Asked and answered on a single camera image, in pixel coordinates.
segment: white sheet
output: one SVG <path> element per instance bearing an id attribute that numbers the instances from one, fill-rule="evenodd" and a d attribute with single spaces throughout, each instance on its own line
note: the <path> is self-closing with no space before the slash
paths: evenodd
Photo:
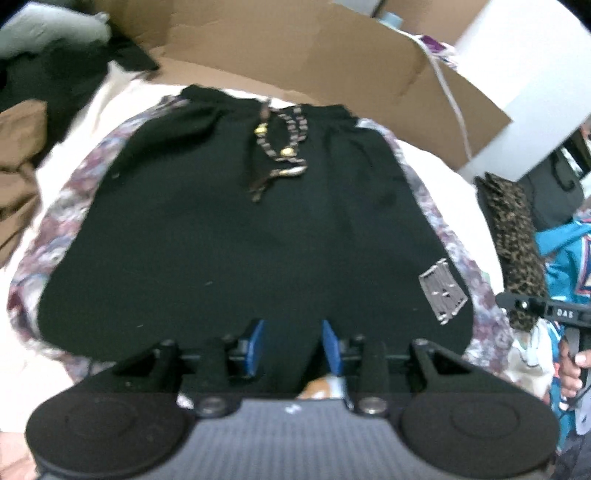
<path id="1" fill-rule="evenodd" d="M 155 105 L 164 95 L 177 95 L 182 86 L 153 85 L 137 74 L 123 72 L 116 64 L 95 97 L 75 119 L 66 140 L 56 145 L 37 170 L 42 207 L 9 264 L 0 271 L 0 301 L 6 305 L 8 288 L 28 244 L 35 238 L 47 208 L 72 172 L 96 144 L 126 119 Z M 226 90 L 240 98 L 261 98 L 246 92 Z M 290 105 L 280 100 L 273 107 Z M 457 233 L 478 265 L 486 271 L 495 293 L 502 291 L 501 268 L 474 189 L 439 158 L 401 143 L 409 164 L 423 179 L 441 214 Z M 71 386 L 61 364 L 26 350 L 0 309 L 0 431 L 23 432 L 27 419 L 39 404 Z"/>

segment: yellow bead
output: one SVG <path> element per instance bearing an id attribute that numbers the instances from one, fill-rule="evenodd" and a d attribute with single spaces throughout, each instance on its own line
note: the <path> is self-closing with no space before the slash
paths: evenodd
<path id="1" fill-rule="evenodd" d="M 256 127 L 255 133 L 257 135 L 266 134 L 267 133 L 267 124 L 260 124 L 258 127 Z"/>
<path id="2" fill-rule="evenodd" d="M 296 152 L 291 147 L 285 147 L 283 150 L 281 150 L 281 156 L 283 157 L 293 157 L 295 154 Z"/>

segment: leopard print fabric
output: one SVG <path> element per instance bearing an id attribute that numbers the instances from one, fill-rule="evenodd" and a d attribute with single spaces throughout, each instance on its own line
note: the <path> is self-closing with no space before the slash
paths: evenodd
<path id="1" fill-rule="evenodd" d="M 479 182 L 491 216 L 496 253 L 499 256 L 505 289 L 511 293 L 548 297 L 544 260 L 535 243 L 531 209 L 523 188 L 491 173 Z M 524 312 L 510 312 L 514 329 L 529 332 L 537 317 Z"/>

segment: cardboard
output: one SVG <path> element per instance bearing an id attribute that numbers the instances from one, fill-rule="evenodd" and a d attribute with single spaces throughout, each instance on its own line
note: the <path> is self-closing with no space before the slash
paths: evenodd
<path id="1" fill-rule="evenodd" d="M 489 0 L 385 0 L 377 17 L 384 12 L 402 18 L 402 30 L 429 35 L 453 45 L 474 21 Z"/>
<path id="2" fill-rule="evenodd" d="M 329 0 L 97 4 L 143 46 L 162 46 L 163 69 L 155 81 L 342 103 L 455 170 L 467 162 L 456 117 L 423 51 L 373 18 Z M 441 69 L 476 155 L 510 119 L 466 79 Z"/>

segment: finger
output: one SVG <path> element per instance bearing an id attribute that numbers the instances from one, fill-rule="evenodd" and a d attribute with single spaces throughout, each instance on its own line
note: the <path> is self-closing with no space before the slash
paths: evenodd
<path id="1" fill-rule="evenodd" d="M 577 353 L 577 355 L 574 357 L 574 362 L 578 367 L 581 368 L 591 367 L 591 350 L 585 350 L 584 352 Z"/>
<path id="2" fill-rule="evenodd" d="M 578 378 L 581 376 L 581 369 L 577 367 L 569 357 L 560 359 L 560 377 Z"/>
<path id="3" fill-rule="evenodd" d="M 583 388 L 583 382 L 581 382 L 581 380 L 578 378 L 560 377 L 560 386 L 567 390 L 578 391 Z"/>
<path id="4" fill-rule="evenodd" d="M 558 350 L 560 351 L 560 356 L 563 358 L 570 357 L 570 345 L 566 338 L 562 338 L 558 343 Z"/>
<path id="5" fill-rule="evenodd" d="M 575 398 L 577 396 L 577 392 L 575 392 L 575 390 L 569 390 L 568 388 L 561 388 L 560 395 L 566 398 Z"/>

